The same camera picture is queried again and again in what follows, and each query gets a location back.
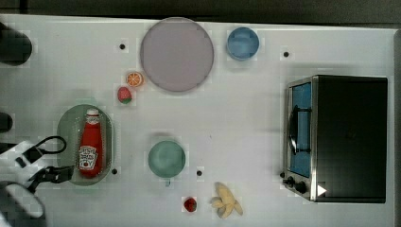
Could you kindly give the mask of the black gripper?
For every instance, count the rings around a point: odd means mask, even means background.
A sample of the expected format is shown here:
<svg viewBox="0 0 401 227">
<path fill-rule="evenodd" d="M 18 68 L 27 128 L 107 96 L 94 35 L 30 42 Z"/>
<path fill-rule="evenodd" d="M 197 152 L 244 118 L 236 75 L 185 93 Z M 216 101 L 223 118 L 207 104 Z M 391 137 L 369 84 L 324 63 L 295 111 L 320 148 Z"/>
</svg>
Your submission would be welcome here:
<svg viewBox="0 0 401 227">
<path fill-rule="evenodd" d="M 15 159 L 15 162 L 21 168 L 24 168 L 38 161 L 43 156 L 43 154 L 59 154 L 64 152 L 66 148 L 67 143 L 63 137 L 59 135 L 49 136 L 37 143 L 35 147 L 29 148 L 28 150 L 23 152 L 20 157 L 17 157 Z M 41 169 L 28 180 L 29 186 L 27 190 L 31 193 L 35 193 L 36 188 L 39 186 L 40 183 L 63 183 L 66 181 L 70 181 L 73 174 L 73 166 L 46 167 L 44 169 Z"/>
</svg>

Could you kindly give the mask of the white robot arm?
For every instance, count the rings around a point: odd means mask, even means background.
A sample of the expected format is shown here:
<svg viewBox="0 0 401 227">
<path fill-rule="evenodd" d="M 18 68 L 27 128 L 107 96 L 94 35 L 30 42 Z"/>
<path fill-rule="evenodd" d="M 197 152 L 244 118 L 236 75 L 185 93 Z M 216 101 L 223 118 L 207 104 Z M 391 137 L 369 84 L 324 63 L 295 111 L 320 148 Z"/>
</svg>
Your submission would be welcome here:
<svg viewBox="0 0 401 227">
<path fill-rule="evenodd" d="M 66 148 L 58 135 L 38 143 L 1 144 L 1 227 L 47 227 L 44 203 L 35 193 L 41 183 L 72 179 L 73 166 L 52 166 L 48 160 Z"/>
</svg>

